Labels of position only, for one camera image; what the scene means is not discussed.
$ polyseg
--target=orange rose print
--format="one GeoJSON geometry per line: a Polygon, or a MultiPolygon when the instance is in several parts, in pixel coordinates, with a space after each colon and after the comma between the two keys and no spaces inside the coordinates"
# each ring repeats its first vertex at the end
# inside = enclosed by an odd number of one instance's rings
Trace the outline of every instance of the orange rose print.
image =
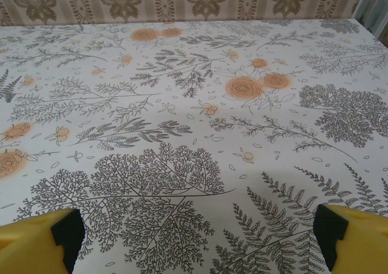
{"type": "Polygon", "coordinates": [[[30,124],[23,123],[23,124],[16,124],[12,125],[12,128],[10,128],[7,132],[3,133],[4,141],[8,139],[18,138],[20,136],[24,136],[28,131],[30,130],[30,124]]]}
{"type": "Polygon", "coordinates": [[[214,115],[218,110],[217,106],[211,105],[210,103],[204,103],[202,105],[202,108],[204,109],[205,113],[208,115],[214,115]]]}
{"type": "Polygon", "coordinates": [[[226,91],[237,99],[253,99],[261,94],[259,84],[250,78],[235,78],[228,82],[226,91]]]}
{"type": "Polygon", "coordinates": [[[252,66],[254,66],[255,69],[264,68],[267,66],[267,62],[264,59],[257,58],[252,61],[252,66]]]}
{"type": "Polygon", "coordinates": [[[15,153],[0,154],[0,178],[11,174],[18,168],[22,161],[18,152],[20,151],[17,150],[15,153]]]}
{"type": "Polygon", "coordinates": [[[234,51],[228,52],[228,57],[230,59],[237,59],[238,58],[237,52],[234,52],[234,51]]]}
{"type": "Polygon", "coordinates": [[[284,88],[290,84],[290,79],[285,74],[272,73],[264,77],[264,82],[269,88],[284,88]]]}
{"type": "Polygon", "coordinates": [[[142,28],[140,30],[135,30],[131,37],[134,41],[146,42],[156,39],[158,36],[158,31],[153,28],[142,28]]]}
{"type": "Polygon", "coordinates": [[[168,28],[167,30],[162,30],[162,36],[180,36],[182,34],[182,30],[180,28],[168,28]]]}

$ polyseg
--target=orange flower print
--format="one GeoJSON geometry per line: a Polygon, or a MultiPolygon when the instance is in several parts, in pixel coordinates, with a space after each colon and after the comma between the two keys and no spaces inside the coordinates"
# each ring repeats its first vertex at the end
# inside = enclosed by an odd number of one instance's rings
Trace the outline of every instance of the orange flower print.
{"type": "Polygon", "coordinates": [[[158,31],[153,28],[141,28],[135,30],[131,37],[134,41],[147,42],[152,41],[158,37],[158,31]]]}
{"type": "Polygon", "coordinates": [[[269,88],[284,88],[290,84],[290,79],[285,74],[272,73],[264,77],[264,82],[269,88]]]}
{"type": "Polygon", "coordinates": [[[129,63],[131,63],[132,57],[129,55],[125,55],[124,57],[121,58],[121,65],[126,66],[129,63]]]}
{"type": "Polygon", "coordinates": [[[162,36],[180,36],[182,34],[182,30],[180,28],[168,28],[167,30],[162,30],[162,36]]]}
{"type": "Polygon", "coordinates": [[[229,57],[230,59],[238,59],[237,52],[235,52],[235,51],[229,51],[229,52],[228,52],[228,57],[229,57]]]}
{"type": "Polygon", "coordinates": [[[210,103],[204,103],[202,105],[202,108],[204,109],[205,114],[207,115],[214,115],[218,110],[217,106],[211,105],[210,103]]]}
{"type": "Polygon", "coordinates": [[[4,138],[2,139],[2,141],[24,136],[29,130],[30,130],[30,124],[26,122],[23,124],[16,124],[16,125],[13,124],[12,128],[10,128],[7,132],[3,133],[4,138]]]}
{"type": "Polygon", "coordinates": [[[32,82],[34,82],[35,78],[32,78],[32,77],[28,77],[28,78],[25,78],[24,79],[24,86],[29,86],[32,84],[32,82]]]}
{"type": "Polygon", "coordinates": [[[101,73],[105,73],[105,69],[100,69],[99,67],[97,66],[93,66],[95,68],[95,70],[92,71],[92,74],[93,75],[100,75],[101,73]]]}
{"type": "Polygon", "coordinates": [[[0,178],[12,174],[22,162],[21,152],[0,154],[0,178]]]}
{"type": "Polygon", "coordinates": [[[261,94],[261,89],[257,81],[250,78],[235,78],[228,82],[226,91],[237,99],[254,99],[261,94]]]}
{"type": "Polygon", "coordinates": [[[69,130],[65,127],[56,127],[55,133],[45,137],[45,139],[50,139],[50,141],[55,141],[56,145],[60,146],[60,142],[67,140],[69,135],[69,130]]]}
{"type": "Polygon", "coordinates": [[[69,134],[69,130],[67,128],[65,127],[56,128],[56,140],[58,142],[66,141],[68,134],[69,134]]]}
{"type": "Polygon", "coordinates": [[[255,69],[267,67],[267,62],[264,59],[257,58],[251,62],[252,62],[252,66],[254,66],[255,69]]]}

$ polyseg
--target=beige wallpaper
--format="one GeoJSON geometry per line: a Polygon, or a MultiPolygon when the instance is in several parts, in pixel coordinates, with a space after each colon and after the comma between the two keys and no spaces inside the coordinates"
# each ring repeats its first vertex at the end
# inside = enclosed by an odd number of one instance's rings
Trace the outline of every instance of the beige wallpaper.
{"type": "Polygon", "coordinates": [[[1,25],[350,18],[359,0],[0,0],[1,25]]]}

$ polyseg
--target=table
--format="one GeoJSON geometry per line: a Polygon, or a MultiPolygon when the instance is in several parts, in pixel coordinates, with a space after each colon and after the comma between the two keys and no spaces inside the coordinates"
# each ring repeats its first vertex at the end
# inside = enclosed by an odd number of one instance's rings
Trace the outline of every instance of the table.
{"type": "Polygon", "coordinates": [[[75,273],[328,273],[388,213],[388,50],[355,20],[1,27],[0,224],[73,207],[75,273]]]}

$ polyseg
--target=damask pattern wallpaper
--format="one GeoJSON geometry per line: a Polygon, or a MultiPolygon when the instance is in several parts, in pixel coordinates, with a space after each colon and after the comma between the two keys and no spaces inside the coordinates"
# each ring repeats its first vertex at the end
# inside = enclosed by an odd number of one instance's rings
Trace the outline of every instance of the damask pattern wallpaper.
{"type": "Polygon", "coordinates": [[[0,224],[80,209],[75,274],[328,273],[318,204],[388,216],[387,61],[352,19],[1,27],[0,224]]]}
{"type": "Polygon", "coordinates": [[[351,18],[358,1],[0,0],[0,24],[351,18]]]}

